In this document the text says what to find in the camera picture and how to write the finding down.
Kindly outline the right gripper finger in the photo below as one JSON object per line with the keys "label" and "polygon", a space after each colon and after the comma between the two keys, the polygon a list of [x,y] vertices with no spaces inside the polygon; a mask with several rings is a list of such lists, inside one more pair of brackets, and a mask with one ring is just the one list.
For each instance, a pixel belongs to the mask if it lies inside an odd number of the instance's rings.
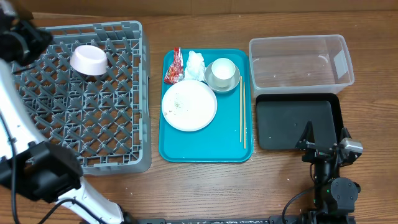
{"label": "right gripper finger", "polygon": [[311,149],[315,145],[315,137],[313,133],[313,124],[311,121],[308,121],[302,135],[297,141],[295,148],[296,149]]}
{"label": "right gripper finger", "polygon": [[351,135],[346,127],[343,127],[340,132],[340,145],[347,145],[352,141]]}

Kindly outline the small pink bowl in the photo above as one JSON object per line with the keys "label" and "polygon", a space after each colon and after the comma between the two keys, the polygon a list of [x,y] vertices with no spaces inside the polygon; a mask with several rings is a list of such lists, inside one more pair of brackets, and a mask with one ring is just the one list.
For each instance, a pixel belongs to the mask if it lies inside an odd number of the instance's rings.
{"label": "small pink bowl", "polygon": [[71,67],[79,73],[98,76],[106,73],[108,58],[105,51],[93,45],[78,46],[71,57]]}

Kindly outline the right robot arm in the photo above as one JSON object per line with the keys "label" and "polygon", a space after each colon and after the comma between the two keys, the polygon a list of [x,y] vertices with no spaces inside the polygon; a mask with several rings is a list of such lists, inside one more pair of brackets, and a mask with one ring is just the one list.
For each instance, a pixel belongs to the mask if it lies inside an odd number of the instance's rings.
{"label": "right robot arm", "polygon": [[313,172],[313,210],[301,214],[297,223],[354,223],[349,214],[361,191],[356,182],[340,176],[340,168],[350,166],[363,153],[360,141],[351,138],[348,130],[341,130],[340,142],[330,147],[315,143],[313,125],[308,121],[295,145],[305,151],[302,161],[311,164]]}

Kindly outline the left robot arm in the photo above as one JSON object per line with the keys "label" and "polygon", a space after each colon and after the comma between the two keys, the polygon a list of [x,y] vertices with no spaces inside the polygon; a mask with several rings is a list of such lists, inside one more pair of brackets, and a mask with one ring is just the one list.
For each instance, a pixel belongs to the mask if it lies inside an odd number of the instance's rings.
{"label": "left robot arm", "polygon": [[49,143],[27,114],[9,64],[24,71],[53,40],[49,32],[19,17],[10,1],[1,1],[1,185],[11,190],[11,210],[18,223],[16,196],[54,204],[44,223],[64,206],[87,223],[136,223],[120,205],[104,198],[84,178],[71,149]]}

